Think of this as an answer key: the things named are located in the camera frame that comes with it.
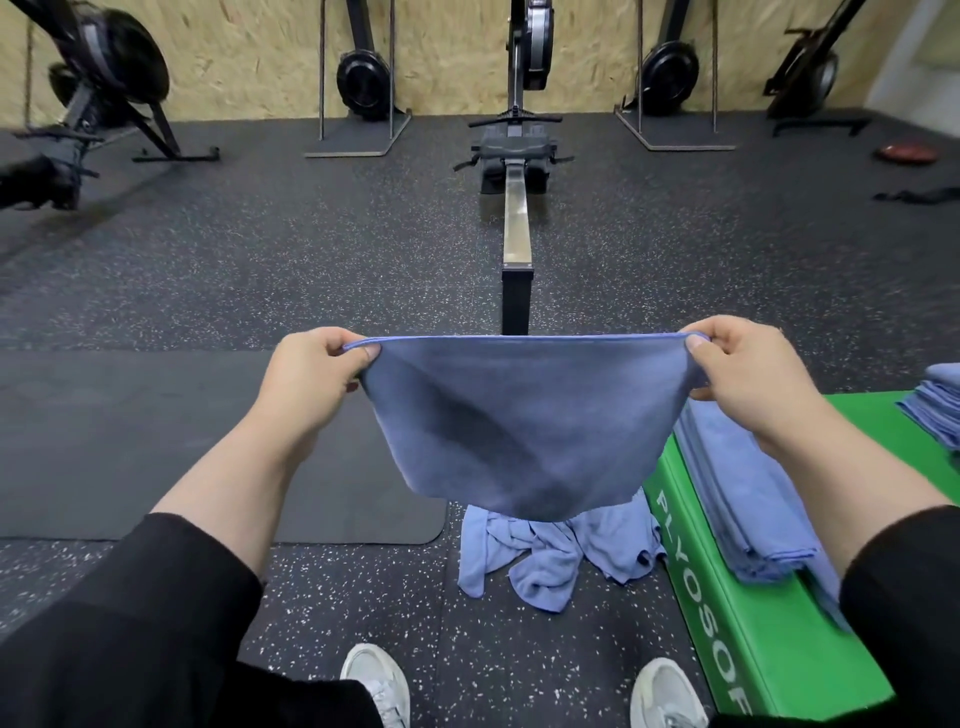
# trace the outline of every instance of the shoe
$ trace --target shoe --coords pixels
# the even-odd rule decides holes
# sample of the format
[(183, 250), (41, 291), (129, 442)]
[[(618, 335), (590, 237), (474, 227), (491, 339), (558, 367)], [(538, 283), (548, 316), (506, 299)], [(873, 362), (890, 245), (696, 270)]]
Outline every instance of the shoe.
[(640, 671), (630, 695), (630, 728), (707, 728), (707, 712), (684, 671), (658, 657)]
[(356, 680), (373, 698), (383, 728), (410, 728), (410, 688), (403, 670), (375, 644), (357, 644), (340, 670), (341, 680)]

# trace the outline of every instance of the blue towel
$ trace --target blue towel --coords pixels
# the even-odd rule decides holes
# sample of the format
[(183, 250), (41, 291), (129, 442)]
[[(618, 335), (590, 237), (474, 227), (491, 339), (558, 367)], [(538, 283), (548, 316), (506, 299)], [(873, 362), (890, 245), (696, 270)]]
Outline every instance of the blue towel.
[(691, 400), (675, 431), (717, 548), (736, 578), (771, 583), (807, 570), (818, 603), (849, 629), (838, 605), (840, 578), (780, 464), (716, 402)]
[(485, 575), (528, 550), (511, 567), (510, 583), (523, 601), (546, 612), (564, 610), (585, 556), (608, 579), (626, 584), (649, 573), (664, 553), (642, 491), (629, 503), (559, 523), (522, 521), (471, 505), (461, 526), (457, 584), (469, 596), (483, 596)]
[(898, 407), (945, 448), (960, 451), (960, 362), (927, 367)]
[(539, 522), (630, 502), (703, 371), (685, 335), (366, 339), (362, 374), (407, 485)]

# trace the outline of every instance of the forearm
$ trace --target forearm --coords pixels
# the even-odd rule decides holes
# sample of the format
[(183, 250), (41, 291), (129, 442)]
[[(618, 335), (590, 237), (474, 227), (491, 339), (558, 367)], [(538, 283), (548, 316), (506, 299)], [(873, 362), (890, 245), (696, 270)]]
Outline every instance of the forearm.
[(887, 526), (950, 501), (832, 406), (769, 438), (837, 572)]
[(248, 415), (193, 466), (153, 512), (183, 516), (257, 575), (299, 464), (297, 443)]

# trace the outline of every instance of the stack of folded towels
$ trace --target stack of folded towels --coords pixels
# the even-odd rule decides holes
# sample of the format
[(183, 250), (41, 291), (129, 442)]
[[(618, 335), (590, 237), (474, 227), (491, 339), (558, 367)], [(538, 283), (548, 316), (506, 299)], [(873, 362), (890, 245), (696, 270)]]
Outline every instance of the stack of folded towels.
[(690, 400), (674, 430), (687, 471), (727, 567), (744, 584), (801, 571), (820, 606), (840, 614), (840, 578), (790, 478), (754, 436), (715, 402)]
[(960, 451), (960, 362), (934, 364), (898, 406), (948, 450)]

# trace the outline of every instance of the speckled rubber flooring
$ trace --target speckled rubber flooring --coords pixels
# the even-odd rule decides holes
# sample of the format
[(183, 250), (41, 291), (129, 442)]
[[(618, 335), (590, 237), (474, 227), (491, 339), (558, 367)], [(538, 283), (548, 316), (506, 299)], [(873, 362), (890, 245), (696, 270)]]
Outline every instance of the speckled rubber flooring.
[[(531, 200), (537, 333), (660, 331), (713, 312), (783, 327), (825, 391), (912, 386), (960, 341), (960, 204), (880, 191), (960, 181), (960, 142), (878, 118), (858, 138), (769, 136), (721, 123), (725, 154), (652, 155), (612, 114), (557, 129), (551, 191)], [(82, 209), (0, 212), (0, 347), (244, 350), (339, 324), (370, 335), (496, 333), (502, 210), (455, 175), (462, 119), (415, 119), (383, 159), (304, 160), (310, 121), (184, 125), (220, 164), (125, 161), (100, 150)], [(927, 169), (884, 166), (881, 143), (932, 142)], [(22, 155), (0, 139), (0, 159)], [(244, 657), (332, 676), (355, 642), (404, 667), (415, 726), (626, 726), (629, 687), (673, 656), (705, 692), (663, 568), (626, 589), (584, 565), (566, 612), (523, 605), (504, 574), (456, 588), (462, 510), (427, 546), (277, 546)], [(0, 543), (0, 635), (109, 548)]]

